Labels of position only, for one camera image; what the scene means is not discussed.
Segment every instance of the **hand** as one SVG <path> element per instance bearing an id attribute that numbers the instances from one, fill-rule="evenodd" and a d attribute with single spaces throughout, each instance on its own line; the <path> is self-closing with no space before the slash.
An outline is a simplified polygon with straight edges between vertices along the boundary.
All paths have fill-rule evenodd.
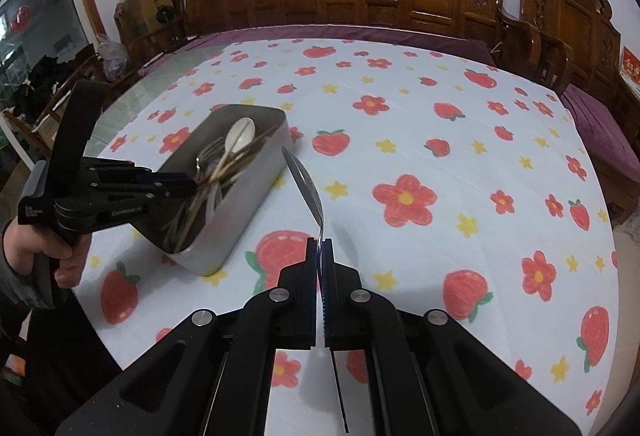
<path id="1" fill-rule="evenodd" d="M 4 232 L 4 255 L 11 268 L 21 275 L 33 269 L 33 256 L 43 252 L 60 260 L 54 278 L 60 288 L 74 288 L 80 282 L 91 246 L 91 235 L 81 236 L 78 243 L 69 246 L 49 228 L 19 225 L 14 219 Z"/>

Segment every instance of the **table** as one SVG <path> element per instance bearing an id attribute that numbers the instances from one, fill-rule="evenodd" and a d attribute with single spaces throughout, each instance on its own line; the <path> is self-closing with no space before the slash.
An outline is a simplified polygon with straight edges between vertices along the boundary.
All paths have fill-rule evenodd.
<path id="1" fill-rule="evenodd" d="M 152 74 L 157 83 L 143 79 L 155 91 L 143 109 L 117 126 L 105 113 L 87 153 L 102 142 L 102 156 L 157 169 L 211 109 L 286 110 L 335 259 L 397 308 L 446 308 L 588 433 L 615 346 L 616 257 L 594 169 L 553 93 L 387 44 L 258 41 L 199 54 L 207 59 L 177 80 L 180 55 Z M 120 128 L 110 138 L 109 120 Z M 282 174 L 215 274 L 189 274 L 125 225 L 95 234 L 78 299 L 124 368 L 194 310 L 234 310 L 274 286 L 312 235 Z M 128 279 L 114 279 L 119 271 Z M 122 300 L 104 309 L 110 294 Z M 361 355 L 340 354 L 338 366 L 350 429 L 372 434 Z M 278 352 L 266 434 L 341 434 L 341 425 L 328 353 Z"/>

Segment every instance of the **metal screw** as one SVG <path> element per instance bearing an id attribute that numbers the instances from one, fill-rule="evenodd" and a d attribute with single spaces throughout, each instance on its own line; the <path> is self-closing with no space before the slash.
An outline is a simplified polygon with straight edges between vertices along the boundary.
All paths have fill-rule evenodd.
<path id="1" fill-rule="evenodd" d="M 449 320 L 449 317 L 442 310 L 432 310 L 427 313 L 427 320 L 436 326 L 443 326 Z"/>
<path id="2" fill-rule="evenodd" d="M 367 290 L 353 290 L 351 292 L 351 300 L 354 302 L 369 302 L 371 294 Z"/>
<path id="3" fill-rule="evenodd" d="M 191 316 L 191 322 L 196 326 L 206 326 L 213 320 L 213 315 L 207 310 L 198 310 Z"/>
<path id="4" fill-rule="evenodd" d="M 283 302 L 289 298 L 289 290 L 286 288 L 274 288 L 269 292 L 269 299 L 274 302 Z"/>

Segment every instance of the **plastic bag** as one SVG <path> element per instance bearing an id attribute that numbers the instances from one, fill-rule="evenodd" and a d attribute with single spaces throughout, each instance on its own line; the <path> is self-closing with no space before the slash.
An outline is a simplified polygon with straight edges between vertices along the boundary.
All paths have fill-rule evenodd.
<path id="1" fill-rule="evenodd" d="M 104 76 L 115 82 L 129 70 L 129 52 L 124 44 L 112 41 L 106 35 L 98 34 L 98 55 L 103 59 Z"/>

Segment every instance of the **purple cushion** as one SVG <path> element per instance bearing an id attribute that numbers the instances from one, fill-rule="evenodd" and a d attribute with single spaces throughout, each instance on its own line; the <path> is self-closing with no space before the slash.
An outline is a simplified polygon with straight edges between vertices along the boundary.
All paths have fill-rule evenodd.
<path id="1" fill-rule="evenodd" d="M 293 24 L 223 31 L 199 37 L 183 46 L 176 53 L 200 47 L 222 46 L 234 42 L 279 39 L 346 39 L 383 42 L 438 51 L 495 67 L 489 48 L 479 40 L 457 39 L 455 37 L 445 37 L 444 35 L 395 28 L 342 24 Z M 170 57 L 170 55 L 165 55 L 154 64 L 151 64 L 151 66 L 142 68 L 138 73 L 140 76 L 151 73 L 151 71 L 166 62 L 167 57 Z"/>
<path id="2" fill-rule="evenodd" d="M 640 161 L 609 109 L 573 84 L 567 86 L 560 101 L 572 114 L 588 153 L 640 183 Z"/>

